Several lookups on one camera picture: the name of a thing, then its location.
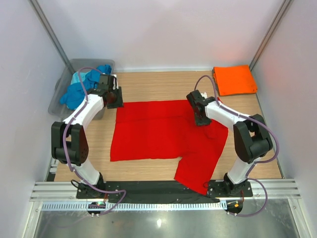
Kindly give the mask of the red t shirt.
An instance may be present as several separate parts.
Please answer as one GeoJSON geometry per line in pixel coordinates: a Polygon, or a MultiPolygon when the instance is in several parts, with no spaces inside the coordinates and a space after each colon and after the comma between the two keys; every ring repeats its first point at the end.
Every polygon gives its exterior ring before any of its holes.
{"type": "Polygon", "coordinates": [[[217,121],[197,126],[186,100],[129,102],[116,112],[110,160],[179,157],[174,179],[205,195],[227,137],[217,121]]]}

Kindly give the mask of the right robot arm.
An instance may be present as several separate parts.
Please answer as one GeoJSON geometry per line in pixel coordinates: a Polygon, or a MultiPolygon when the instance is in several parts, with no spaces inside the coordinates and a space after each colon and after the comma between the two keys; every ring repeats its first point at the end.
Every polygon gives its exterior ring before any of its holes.
{"type": "Polygon", "coordinates": [[[186,98],[193,108],[197,126],[209,125],[215,120],[233,131],[237,158],[224,175],[223,190],[228,196],[235,196],[246,184],[251,169],[273,148],[264,118],[233,110],[214,97],[204,97],[199,90],[190,92],[186,98]]]}

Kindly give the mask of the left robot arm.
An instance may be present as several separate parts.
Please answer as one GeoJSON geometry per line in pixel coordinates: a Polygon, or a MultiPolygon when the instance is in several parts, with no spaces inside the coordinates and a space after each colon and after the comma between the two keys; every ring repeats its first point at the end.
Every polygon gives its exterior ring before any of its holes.
{"type": "Polygon", "coordinates": [[[101,74],[97,87],[89,90],[80,83],[85,94],[82,103],[64,121],[51,126],[52,157],[68,165],[92,197],[100,198],[105,192],[104,179],[88,159],[85,130],[102,109],[123,107],[122,89],[115,74],[101,74]]]}

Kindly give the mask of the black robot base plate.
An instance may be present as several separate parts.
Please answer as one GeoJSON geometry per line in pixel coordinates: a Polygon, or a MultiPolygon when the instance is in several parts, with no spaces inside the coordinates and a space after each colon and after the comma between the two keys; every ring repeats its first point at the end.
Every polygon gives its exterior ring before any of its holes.
{"type": "Polygon", "coordinates": [[[177,201],[215,200],[225,197],[252,197],[250,182],[231,187],[222,180],[210,180],[203,184],[202,194],[180,184],[177,181],[99,181],[89,186],[80,183],[76,186],[76,197],[93,199],[106,197],[110,202],[117,202],[123,192],[111,194],[114,191],[125,190],[124,203],[175,203],[177,201]]]}

